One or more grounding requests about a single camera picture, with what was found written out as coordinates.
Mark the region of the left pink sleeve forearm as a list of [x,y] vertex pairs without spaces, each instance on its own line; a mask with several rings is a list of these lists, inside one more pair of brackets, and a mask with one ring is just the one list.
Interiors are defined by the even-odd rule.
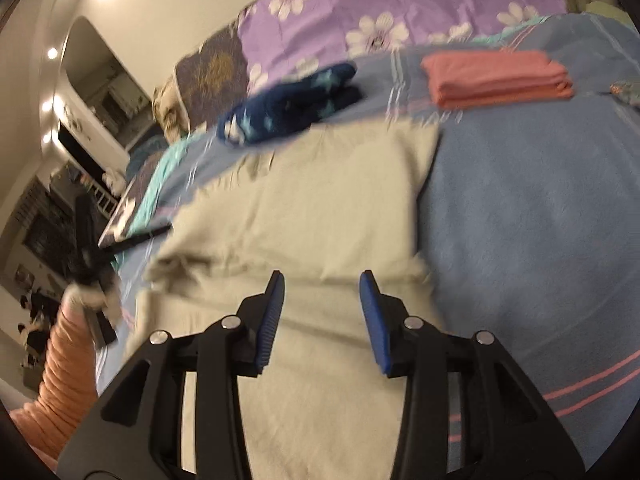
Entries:
[[54,469],[97,398],[96,350],[84,315],[63,308],[50,333],[37,399],[10,411],[10,417],[32,450]]

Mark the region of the left white gloved hand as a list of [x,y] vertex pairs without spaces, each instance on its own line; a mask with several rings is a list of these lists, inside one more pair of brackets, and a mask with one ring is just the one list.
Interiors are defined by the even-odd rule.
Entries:
[[119,285],[118,278],[105,290],[100,285],[70,284],[62,297],[61,316],[78,326],[87,326],[85,310],[100,311],[116,327],[122,319]]

